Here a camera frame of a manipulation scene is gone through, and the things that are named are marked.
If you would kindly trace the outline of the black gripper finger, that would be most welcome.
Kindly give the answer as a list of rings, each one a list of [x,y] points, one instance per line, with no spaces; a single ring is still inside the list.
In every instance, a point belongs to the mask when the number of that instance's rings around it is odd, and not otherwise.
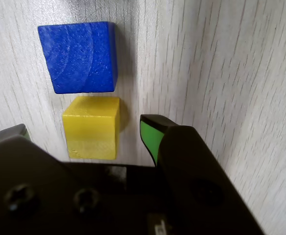
[[[0,235],[109,235],[107,219],[77,212],[77,178],[20,131],[0,133]]]
[[[179,235],[261,235],[258,222],[192,126],[140,116],[140,136],[168,197]]]

